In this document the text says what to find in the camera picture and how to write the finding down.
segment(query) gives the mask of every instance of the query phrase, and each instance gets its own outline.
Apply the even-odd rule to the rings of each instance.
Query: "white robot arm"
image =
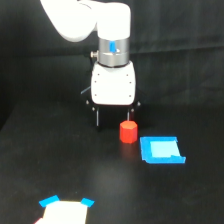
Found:
[[[91,79],[97,105],[131,105],[135,99],[135,72],[129,61],[130,8],[123,3],[91,0],[40,0],[58,33],[79,42],[97,31],[99,51]]]

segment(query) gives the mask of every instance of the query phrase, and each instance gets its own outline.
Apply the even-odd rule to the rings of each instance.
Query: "blue square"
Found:
[[[142,160],[147,163],[185,163],[180,155],[176,137],[142,137]]]

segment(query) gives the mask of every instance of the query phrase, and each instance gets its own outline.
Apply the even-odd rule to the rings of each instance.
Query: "black surface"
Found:
[[[79,104],[19,103],[0,133],[0,223],[33,223],[38,202],[96,201],[87,224],[223,223],[224,108],[143,107],[140,136],[177,136],[185,165],[141,161],[119,141],[123,110],[98,133]]]

